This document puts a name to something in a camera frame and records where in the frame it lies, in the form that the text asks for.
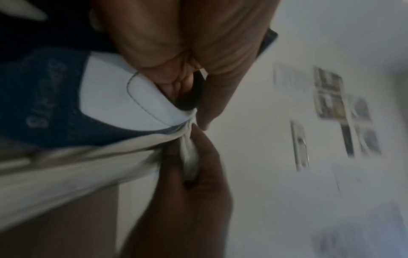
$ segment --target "white leather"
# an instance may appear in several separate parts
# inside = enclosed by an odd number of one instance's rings
[[[151,81],[135,73],[119,55],[93,52],[79,92],[81,112],[137,131],[166,129],[195,116],[195,110],[179,110]]]

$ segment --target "ceiling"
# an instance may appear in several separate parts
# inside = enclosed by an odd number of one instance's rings
[[[391,74],[408,73],[408,0],[282,0],[285,17],[306,41],[344,50]]]

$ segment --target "skin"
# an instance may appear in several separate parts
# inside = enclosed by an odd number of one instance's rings
[[[207,129],[255,60],[280,0],[93,0],[119,52],[171,100],[209,76],[197,123]]]
[[[196,126],[191,139],[201,158],[194,187],[183,184],[179,147],[164,150],[153,198],[128,239],[123,257],[221,258],[232,197],[217,150]]]

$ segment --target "skechers logo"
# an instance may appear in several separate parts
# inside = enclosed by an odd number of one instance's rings
[[[59,86],[64,78],[67,66],[55,59],[50,59],[46,68],[47,77],[38,83],[34,104],[30,109],[26,124],[32,129],[47,129],[57,106]]]

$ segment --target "white fabric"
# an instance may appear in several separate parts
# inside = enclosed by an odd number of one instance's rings
[[[172,135],[153,134],[105,147],[80,147],[36,155],[27,166],[0,170],[0,231],[101,187],[158,169],[161,148],[181,141],[186,178],[197,174],[198,155],[190,140],[192,121]]]
[[[179,110],[151,81],[136,73],[120,55],[92,52],[79,93],[81,112],[138,131],[166,129],[195,116],[195,110]]]

